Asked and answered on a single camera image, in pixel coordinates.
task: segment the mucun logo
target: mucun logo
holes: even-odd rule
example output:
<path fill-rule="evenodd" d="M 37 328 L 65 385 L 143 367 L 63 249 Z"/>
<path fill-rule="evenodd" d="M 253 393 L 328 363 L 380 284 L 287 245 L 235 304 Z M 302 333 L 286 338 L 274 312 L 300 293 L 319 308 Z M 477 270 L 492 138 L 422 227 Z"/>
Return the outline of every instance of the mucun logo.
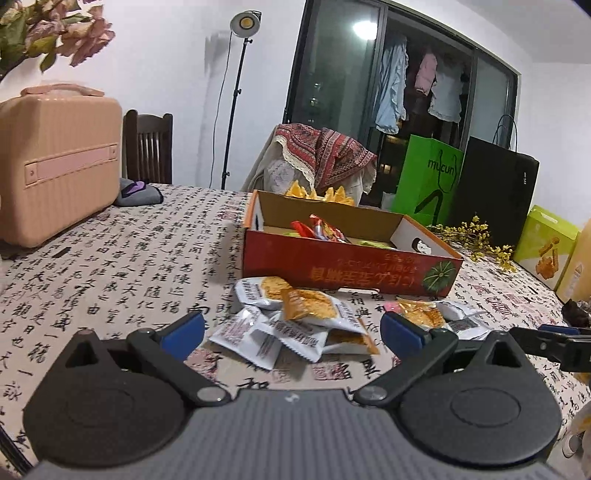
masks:
<path fill-rule="evenodd" d="M 429 160 L 429 163 L 427 164 L 427 168 L 431 168 L 435 171 L 439 171 L 441 173 L 447 173 L 447 174 L 453 175 L 453 176 L 456 175 L 455 167 L 444 165 L 443 162 L 441 162 L 441 161 L 436 162 L 434 160 Z"/>

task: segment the wooden chair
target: wooden chair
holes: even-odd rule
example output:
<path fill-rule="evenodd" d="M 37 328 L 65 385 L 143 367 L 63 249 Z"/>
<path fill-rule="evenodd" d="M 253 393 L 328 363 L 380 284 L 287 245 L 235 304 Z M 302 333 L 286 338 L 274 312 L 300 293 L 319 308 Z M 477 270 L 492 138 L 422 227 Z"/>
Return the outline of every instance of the wooden chair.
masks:
<path fill-rule="evenodd" d="M 173 182 L 173 116 L 138 115 L 123 120 L 127 178 L 153 183 Z"/>

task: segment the calligraphy print tablecloth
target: calligraphy print tablecloth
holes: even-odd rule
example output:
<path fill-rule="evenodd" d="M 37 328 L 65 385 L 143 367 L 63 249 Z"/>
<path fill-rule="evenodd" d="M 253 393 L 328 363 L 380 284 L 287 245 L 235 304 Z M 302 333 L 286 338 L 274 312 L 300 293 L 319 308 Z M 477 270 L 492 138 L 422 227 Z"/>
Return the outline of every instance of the calligraphy print tablecloth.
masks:
<path fill-rule="evenodd" d="M 22 409 L 78 329 L 124 338 L 139 327 L 161 329 L 189 310 L 201 310 L 211 333 L 239 309 L 232 289 L 241 276 L 248 195 L 161 188 L 164 204 L 110 207 L 22 254 L 6 272 L 0 294 L 0 421 L 32 461 Z M 309 364 L 283 349 L 274 370 L 266 372 L 205 343 L 187 364 L 232 394 L 241 388 L 355 390 L 398 363 L 379 339 L 385 302 L 394 297 L 336 295 L 367 324 L 380 355 L 324 356 Z M 503 274 L 487 261 L 466 260 L 449 298 L 486 310 L 486 322 L 498 329 L 562 323 L 552 291 L 525 271 Z M 560 404 L 564 432 L 589 391 L 557 366 L 532 361 Z"/>

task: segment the lamp stand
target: lamp stand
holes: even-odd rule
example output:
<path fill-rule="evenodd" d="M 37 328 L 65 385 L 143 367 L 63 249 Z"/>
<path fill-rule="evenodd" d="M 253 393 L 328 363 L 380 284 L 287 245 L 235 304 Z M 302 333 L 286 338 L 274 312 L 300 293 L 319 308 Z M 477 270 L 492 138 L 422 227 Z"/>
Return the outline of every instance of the lamp stand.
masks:
<path fill-rule="evenodd" d="M 240 65 L 238 67 L 238 77 L 236 78 L 236 88 L 234 88 L 234 100 L 232 101 L 232 111 L 230 112 L 230 125 L 228 126 L 228 138 L 226 140 L 226 154 L 223 159 L 223 171 L 222 171 L 222 190 L 226 190 L 226 178 L 230 176 L 228 171 L 228 156 L 230 155 L 230 142 L 232 141 L 232 126 L 234 125 L 234 113 L 236 112 L 236 102 L 238 101 L 238 95 L 242 93 L 240 86 L 240 76 L 242 75 L 242 66 L 244 65 L 244 55 L 246 54 L 246 47 L 249 43 L 252 43 L 251 38 L 245 38 L 242 46 L 242 55 L 240 57 Z"/>

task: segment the green shopping bag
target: green shopping bag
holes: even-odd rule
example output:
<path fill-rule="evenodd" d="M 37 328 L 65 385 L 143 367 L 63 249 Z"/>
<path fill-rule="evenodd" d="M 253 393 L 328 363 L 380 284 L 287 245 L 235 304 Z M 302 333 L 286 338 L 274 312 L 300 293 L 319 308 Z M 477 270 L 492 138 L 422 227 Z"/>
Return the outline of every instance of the green shopping bag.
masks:
<path fill-rule="evenodd" d="M 424 226 L 445 224 L 463 161 L 460 150 L 433 138 L 412 135 L 392 211 Z"/>

